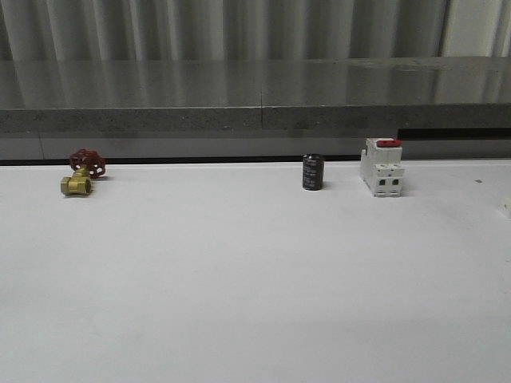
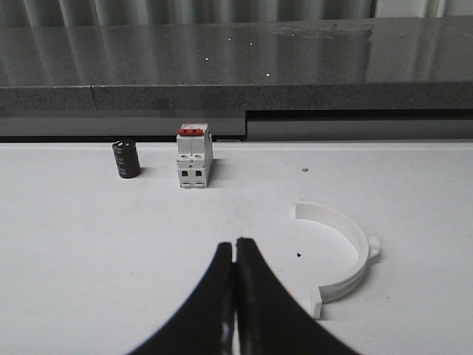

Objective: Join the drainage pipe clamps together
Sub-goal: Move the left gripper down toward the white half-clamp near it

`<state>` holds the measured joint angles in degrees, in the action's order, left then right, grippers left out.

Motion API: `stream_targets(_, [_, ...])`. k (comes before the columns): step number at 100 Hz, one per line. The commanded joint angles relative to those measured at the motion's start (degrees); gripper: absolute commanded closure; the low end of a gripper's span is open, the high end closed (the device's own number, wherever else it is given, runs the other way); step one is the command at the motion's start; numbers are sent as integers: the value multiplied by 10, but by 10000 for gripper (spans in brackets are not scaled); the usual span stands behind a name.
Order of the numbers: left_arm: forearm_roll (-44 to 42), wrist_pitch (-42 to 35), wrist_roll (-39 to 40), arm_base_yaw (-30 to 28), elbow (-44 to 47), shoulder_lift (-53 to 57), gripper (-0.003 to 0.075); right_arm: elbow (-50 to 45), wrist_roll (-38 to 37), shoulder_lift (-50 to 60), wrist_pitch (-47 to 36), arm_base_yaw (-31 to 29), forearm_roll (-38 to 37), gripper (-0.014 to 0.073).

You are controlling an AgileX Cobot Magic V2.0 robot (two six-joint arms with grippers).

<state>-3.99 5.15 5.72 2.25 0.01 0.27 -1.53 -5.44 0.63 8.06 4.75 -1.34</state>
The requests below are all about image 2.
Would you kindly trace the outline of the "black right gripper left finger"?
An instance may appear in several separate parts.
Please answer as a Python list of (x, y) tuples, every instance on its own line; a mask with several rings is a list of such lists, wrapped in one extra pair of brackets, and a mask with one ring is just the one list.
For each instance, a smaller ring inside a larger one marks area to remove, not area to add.
[(133, 354), (231, 354), (234, 335), (232, 245), (219, 243), (195, 289)]

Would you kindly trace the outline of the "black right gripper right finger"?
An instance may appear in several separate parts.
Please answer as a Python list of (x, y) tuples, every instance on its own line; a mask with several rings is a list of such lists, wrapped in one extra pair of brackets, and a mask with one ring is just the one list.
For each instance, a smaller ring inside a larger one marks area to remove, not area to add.
[(355, 354), (292, 298), (257, 244), (236, 242), (237, 317), (241, 354)]

